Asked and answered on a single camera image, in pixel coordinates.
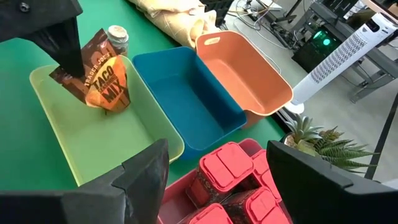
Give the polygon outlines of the yellow-green plastic bin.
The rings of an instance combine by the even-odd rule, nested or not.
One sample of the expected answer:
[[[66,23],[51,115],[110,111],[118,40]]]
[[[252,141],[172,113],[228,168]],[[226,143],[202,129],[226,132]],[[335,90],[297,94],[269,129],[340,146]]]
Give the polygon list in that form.
[[[30,73],[30,83],[45,111],[77,185],[83,185],[138,154],[158,139],[169,143],[169,161],[184,152],[174,128],[132,62],[123,57],[130,105],[120,113],[84,105],[50,77],[54,65]]]

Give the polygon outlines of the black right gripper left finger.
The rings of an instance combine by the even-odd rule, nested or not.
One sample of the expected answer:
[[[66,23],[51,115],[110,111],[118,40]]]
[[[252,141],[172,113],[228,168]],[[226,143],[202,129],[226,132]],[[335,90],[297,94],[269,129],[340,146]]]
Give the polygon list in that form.
[[[0,224],[156,224],[168,149],[158,139],[74,190],[0,190]]]

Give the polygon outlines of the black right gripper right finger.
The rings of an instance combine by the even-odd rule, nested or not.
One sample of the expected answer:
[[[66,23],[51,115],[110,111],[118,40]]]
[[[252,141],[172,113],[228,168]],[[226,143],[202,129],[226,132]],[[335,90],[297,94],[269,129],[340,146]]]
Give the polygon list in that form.
[[[279,141],[266,156],[294,224],[398,224],[398,190]]]

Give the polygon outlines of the black computer case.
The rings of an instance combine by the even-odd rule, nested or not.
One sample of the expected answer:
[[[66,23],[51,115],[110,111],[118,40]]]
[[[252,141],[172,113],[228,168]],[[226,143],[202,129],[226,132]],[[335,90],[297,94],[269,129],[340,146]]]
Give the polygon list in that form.
[[[292,60],[310,73],[320,62],[327,58],[342,41],[325,26],[319,27],[304,45],[296,51]]]

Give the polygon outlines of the magenta plastic bin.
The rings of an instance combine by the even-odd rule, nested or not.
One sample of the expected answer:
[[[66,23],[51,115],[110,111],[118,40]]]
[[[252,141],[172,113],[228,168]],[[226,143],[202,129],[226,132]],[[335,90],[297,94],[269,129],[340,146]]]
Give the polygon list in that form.
[[[244,152],[250,158],[251,156],[255,155],[255,153],[263,149],[262,146],[253,139],[244,139],[237,144],[239,144],[242,147]],[[201,209],[201,208],[196,208],[196,206],[193,204],[193,202],[186,193],[187,188],[189,187],[189,185],[191,184],[192,180],[195,177],[197,167],[198,165],[196,166],[196,168],[194,168],[193,170],[191,170],[186,175],[176,180],[174,183],[172,183],[166,188],[162,205],[160,207],[160,211],[158,214],[158,224],[177,224],[189,214]],[[251,175],[242,180],[233,189],[232,194],[230,196],[236,193],[258,189],[260,187],[264,186],[259,185],[254,176],[254,170],[253,170]],[[282,209],[282,211],[285,213],[285,216],[289,219],[290,224],[292,224],[292,221],[290,220],[288,213],[285,211],[285,208],[283,207],[282,201],[278,204],[279,207]]]

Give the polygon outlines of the yellow checked cloth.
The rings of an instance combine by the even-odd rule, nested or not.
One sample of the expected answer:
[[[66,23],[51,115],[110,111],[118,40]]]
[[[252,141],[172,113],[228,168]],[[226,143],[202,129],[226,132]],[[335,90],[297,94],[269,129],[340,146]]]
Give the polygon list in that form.
[[[162,32],[182,46],[195,48],[203,34],[219,32],[216,11],[205,11],[200,0],[128,0]]]

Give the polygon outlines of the grey metal table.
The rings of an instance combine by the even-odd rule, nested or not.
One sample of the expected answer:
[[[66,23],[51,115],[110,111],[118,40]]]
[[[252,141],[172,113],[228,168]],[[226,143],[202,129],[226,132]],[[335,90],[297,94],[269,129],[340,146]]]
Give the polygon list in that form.
[[[387,16],[390,20],[398,25],[398,0],[359,0],[365,6],[351,16],[357,22],[363,22],[371,14],[380,12]],[[378,47],[389,45],[393,40],[398,41],[398,29],[393,35],[383,40],[379,45],[375,46],[366,54],[366,58],[372,62],[378,69],[376,73],[370,77],[364,77],[364,81],[354,88],[354,95],[350,100],[355,103],[377,89],[389,84],[394,80],[398,80],[398,57],[392,60],[381,52]]]

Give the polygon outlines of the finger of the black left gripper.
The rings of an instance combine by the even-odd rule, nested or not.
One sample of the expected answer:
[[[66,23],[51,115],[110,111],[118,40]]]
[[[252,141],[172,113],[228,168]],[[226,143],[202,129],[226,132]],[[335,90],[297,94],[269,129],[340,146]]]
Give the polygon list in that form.
[[[38,30],[30,35],[30,40],[69,75],[82,77],[85,74],[76,17]]]

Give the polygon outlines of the orange plastic bin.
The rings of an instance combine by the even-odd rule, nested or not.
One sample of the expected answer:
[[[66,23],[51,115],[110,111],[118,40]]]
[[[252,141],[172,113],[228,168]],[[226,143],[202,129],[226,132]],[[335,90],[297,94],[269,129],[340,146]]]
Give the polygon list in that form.
[[[292,87],[241,34],[227,30],[203,34],[197,55],[243,109],[249,128],[293,99]]]

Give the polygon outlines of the white tower fan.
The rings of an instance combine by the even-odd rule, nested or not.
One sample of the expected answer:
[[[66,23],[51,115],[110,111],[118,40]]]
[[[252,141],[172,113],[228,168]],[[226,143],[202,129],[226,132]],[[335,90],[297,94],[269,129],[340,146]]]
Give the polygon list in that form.
[[[380,12],[375,13],[293,88],[292,101],[285,109],[303,113],[308,99],[396,30],[398,24]]]

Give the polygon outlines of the brown taco seasoning packet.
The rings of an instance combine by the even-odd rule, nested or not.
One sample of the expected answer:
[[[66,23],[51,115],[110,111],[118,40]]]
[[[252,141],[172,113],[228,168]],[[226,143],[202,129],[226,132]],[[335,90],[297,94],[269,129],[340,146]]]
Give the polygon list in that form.
[[[120,112],[130,104],[126,68],[100,29],[81,49],[84,75],[73,77],[57,67],[50,77],[87,106]]]

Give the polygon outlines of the blue plastic bin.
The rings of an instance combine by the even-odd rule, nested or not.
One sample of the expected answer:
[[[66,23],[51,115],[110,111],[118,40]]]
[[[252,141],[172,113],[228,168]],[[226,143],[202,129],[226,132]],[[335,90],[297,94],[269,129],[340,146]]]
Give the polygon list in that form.
[[[188,47],[136,55],[132,64],[181,135],[193,159],[243,127],[243,109]]]

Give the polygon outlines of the pink blocks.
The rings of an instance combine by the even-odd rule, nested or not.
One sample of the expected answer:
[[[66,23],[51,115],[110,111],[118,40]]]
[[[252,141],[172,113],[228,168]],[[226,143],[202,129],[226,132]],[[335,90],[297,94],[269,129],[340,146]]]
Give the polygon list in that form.
[[[234,224],[290,224],[267,187],[233,194],[221,205]]]

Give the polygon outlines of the potted artificial succulent plant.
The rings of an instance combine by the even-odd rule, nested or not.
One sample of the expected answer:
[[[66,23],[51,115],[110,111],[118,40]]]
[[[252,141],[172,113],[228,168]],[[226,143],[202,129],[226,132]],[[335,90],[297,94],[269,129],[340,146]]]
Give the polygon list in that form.
[[[375,152],[367,151],[365,145],[359,145],[352,139],[342,139],[343,133],[336,128],[324,130],[323,126],[313,126],[312,121],[308,116],[295,114],[293,120],[285,122],[291,132],[282,143],[348,172],[358,173],[359,168],[373,166],[355,160],[375,156]]]

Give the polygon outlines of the black frame post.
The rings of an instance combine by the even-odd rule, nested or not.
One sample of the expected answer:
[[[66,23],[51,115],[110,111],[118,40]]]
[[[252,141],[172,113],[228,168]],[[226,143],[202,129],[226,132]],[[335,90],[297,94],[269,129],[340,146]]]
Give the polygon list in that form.
[[[367,171],[366,171],[366,173],[364,175],[365,179],[373,180],[373,177],[374,177],[374,175],[376,173],[376,169],[377,169],[377,166],[379,164],[379,161],[380,161],[380,158],[381,158],[381,154],[382,154],[382,151],[384,149],[384,146],[385,146],[385,143],[386,143],[386,140],[387,140],[387,137],[388,137],[388,134],[389,134],[390,128],[392,126],[392,122],[393,122],[393,120],[395,118],[397,110],[398,110],[398,92],[397,92],[397,94],[396,94],[396,96],[394,98],[394,101],[392,103],[391,109],[390,109],[390,111],[388,113],[387,119],[386,119],[386,121],[384,123],[384,126],[382,128],[380,137],[379,137],[379,139],[377,141],[377,144],[376,144],[376,147],[375,147],[375,150],[374,150],[374,155],[372,155],[372,158],[370,160],[370,164],[369,164],[370,167],[368,167],[368,169],[367,169]]]

